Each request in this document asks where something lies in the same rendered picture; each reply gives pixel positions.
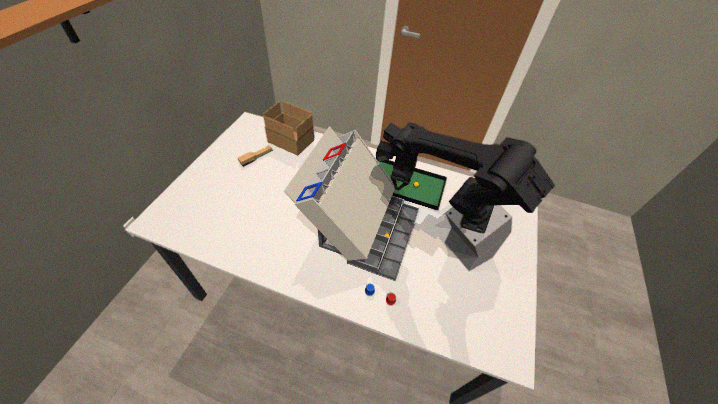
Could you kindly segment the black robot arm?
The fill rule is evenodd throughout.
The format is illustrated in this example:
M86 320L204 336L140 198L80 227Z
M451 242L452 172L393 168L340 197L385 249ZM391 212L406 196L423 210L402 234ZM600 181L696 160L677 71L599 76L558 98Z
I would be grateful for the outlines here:
M375 156L379 161L396 156L393 168L400 171L407 161L400 153L409 160L425 153L479 169L475 178L469 177L449 200L463 215L461 227L479 233L485 233L494 205L519 205L533 213L555 187L535 158L535 147L523 140L506 137L500 145L480 144L431 132L410 122L402 129L390 123L383 138L389 143L380 141Z

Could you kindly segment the grey slanted cover panel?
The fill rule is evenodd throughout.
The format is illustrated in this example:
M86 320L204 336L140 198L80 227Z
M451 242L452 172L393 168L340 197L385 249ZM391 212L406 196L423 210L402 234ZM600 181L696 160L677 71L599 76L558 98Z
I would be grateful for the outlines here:
M339 155L323 161L343 143ZM314 197L296 202L319 182ZM392 196L394 190L356 130L338 137L329 126L283 192L347 264L396 281L419 208Z

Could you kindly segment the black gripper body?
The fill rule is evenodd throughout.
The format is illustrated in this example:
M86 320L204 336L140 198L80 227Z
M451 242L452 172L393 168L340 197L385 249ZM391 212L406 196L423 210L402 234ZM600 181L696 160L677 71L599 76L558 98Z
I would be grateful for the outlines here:
M404 181L404 178L405 178L406 180L410 180L411 177L412 177L412 175L413 175L413 172L414 172L414 170L415 170L416 163L417 163L417 160L418 160L418 159L415 158L415 159L410 159L410 160L409 160L409 159L406 159L401 153L400 153L400 155L402 156L402 158L404 158L405 160L407 160L407 161L406 161L406 164L405 164L405 167L404 167L404 170L403 170L403 171L400 171L400 170L397 170L397 169L394 169L394 168L393 168L391 177L392 177L392 178L395 178L395 179L398 179L398 180L401 180L401 181ZM417 159L417 160L416 160L416 159Z

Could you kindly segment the brown cardboard box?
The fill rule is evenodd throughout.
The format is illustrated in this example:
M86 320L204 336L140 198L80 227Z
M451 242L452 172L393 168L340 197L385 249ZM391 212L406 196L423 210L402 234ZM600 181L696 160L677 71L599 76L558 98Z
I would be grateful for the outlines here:
M282 102L284 113L280 101L263 113L267 142L298 156L314 141L312 112Z

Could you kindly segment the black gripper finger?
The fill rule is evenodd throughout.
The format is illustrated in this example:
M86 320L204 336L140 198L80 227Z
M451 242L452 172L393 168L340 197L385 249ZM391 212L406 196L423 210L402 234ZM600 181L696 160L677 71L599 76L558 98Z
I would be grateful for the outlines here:
M403 187L409 185L409 183L410 183L410 181L411 181L411 180L406 180L405 178L404 178L404 181L401 181L401 180L398 180L398 179L395 179L395 178L392 178L392 177L390 177L390 178L391 178L391 180L392 180L392 182L393 182L393 184L394 184L395 190L398 190L398 191L399 191L400 189L402 189ZM399 187L397 187L396 180L403 182L403 184L400 185Z

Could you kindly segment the green tray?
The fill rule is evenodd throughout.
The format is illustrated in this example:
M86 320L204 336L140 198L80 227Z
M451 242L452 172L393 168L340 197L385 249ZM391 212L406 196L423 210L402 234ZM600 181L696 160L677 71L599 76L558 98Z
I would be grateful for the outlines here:
M394 161L379 161L377 156L376 159L387 175L391 177ZM392 196L438 211L447 177L415 168L410 180L409 185L399 191L394 190ZM418 187L414 186L415 182L419 183Z

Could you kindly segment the blue square funnel rim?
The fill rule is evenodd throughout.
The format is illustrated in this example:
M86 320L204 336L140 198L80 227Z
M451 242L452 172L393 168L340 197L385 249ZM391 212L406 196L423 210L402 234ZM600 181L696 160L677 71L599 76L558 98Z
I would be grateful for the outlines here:
M301 192L301 194L299 195L299 197L297 198L296 202L297 202L297 201L304 200L304 199L308 199L308 198L311 198L311 197L314 197L315 193L317 192L317 190L319 189L319 187L320 187L321 184L322 184L322 182L319 182L319 183L316 183L316 184L313 184L313 185L306 186L306 187L303 189L303 191ZM312 195L301 198L302 195L304 194L304 192L306 191L306 189L307 189L307 188L310 188L310 187L313 187L313 186L317 186L317 187L316 187L315 190L313 191Z

